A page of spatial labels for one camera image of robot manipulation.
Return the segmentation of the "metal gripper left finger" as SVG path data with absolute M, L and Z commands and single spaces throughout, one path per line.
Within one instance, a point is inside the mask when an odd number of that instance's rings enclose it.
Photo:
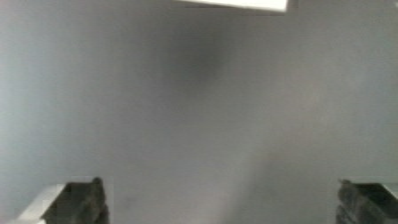
M 111 224 L 104 180 L 51 186 L 36 196 L 17 224 Z

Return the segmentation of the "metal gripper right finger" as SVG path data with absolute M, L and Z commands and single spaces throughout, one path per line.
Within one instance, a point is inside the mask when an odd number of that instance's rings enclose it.
M 335 224 L 398 224 L 398 183 L 340 183 Z

